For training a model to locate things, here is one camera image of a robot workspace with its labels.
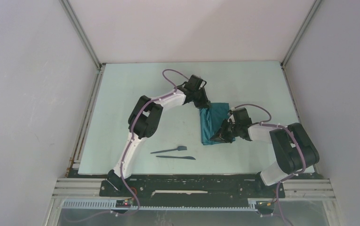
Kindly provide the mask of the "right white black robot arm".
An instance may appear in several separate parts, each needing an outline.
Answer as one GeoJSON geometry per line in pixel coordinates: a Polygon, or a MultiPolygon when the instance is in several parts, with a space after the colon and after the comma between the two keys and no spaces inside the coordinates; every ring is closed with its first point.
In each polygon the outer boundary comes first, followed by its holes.
{"type": "Polygon", "coordinates": [[[258,196],[266,197],[273,185],[284,182],[318,163],[319,153],[299,122],[283,126],[271,124],[269,119],[252,122],[247,104],[241,104],[229,110],[229,118],[223,120],[217,132],[210,140],[219,143],[231,143],[240,137],[246,141],[271,144],[275,162],[258,172],[255,177],[254,191],[258,196]]]}

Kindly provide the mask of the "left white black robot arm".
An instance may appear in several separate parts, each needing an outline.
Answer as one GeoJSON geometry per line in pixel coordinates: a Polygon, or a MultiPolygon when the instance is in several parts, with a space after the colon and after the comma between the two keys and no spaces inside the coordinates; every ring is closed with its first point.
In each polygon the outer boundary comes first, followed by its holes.
{"type": "Polygon", "coordinates": [[[149,98],[141,96],[128,119],[128,138],[125,148],[112,170],[108,172],[107,180],[111,190],[117,196],[124,196],[129,190],[126,181],[132,175],[135,157],[141,145],[156,132],[164,112],[187,103],[194,103],[198,109],[210,108],[205,86],[206,81],[192,75],[181,85],[160,96],[149,98]]]}

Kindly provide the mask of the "teal cloth napkin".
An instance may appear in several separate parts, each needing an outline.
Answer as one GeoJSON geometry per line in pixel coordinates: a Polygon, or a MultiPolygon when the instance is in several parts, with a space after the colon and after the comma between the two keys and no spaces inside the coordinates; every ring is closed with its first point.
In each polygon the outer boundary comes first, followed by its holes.
{"type": "Polygon", "coordinates": [[[201,143],[203,145],[219,144],[219,142],[211,141],[210,138],[220,129],[222,122],[229,118],[229,110],[228,103],[211,103],[210,108],[199,109],[201,143]]]}

